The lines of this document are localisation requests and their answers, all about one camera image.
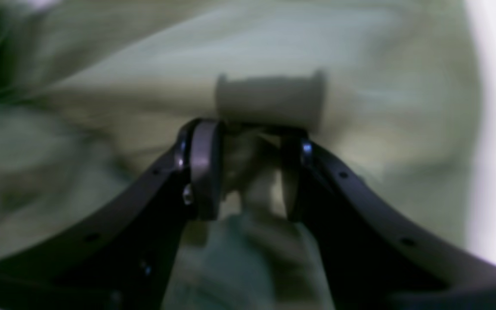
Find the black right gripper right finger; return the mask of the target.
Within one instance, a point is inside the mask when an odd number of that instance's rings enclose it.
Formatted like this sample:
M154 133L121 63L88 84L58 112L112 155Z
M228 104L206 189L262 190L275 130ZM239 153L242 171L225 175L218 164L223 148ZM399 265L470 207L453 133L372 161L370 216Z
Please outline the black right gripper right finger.
M315 238L340 310L496 310L496 266L388 206L303 130L281 134L288 220Z

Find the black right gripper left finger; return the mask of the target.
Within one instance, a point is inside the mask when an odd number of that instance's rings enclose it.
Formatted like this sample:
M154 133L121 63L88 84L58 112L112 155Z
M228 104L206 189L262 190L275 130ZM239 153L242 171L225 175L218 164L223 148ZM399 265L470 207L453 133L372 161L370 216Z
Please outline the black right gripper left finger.
M2 310L155 310L189 220L216 220L223 124L197 118L112 202L0 260Z

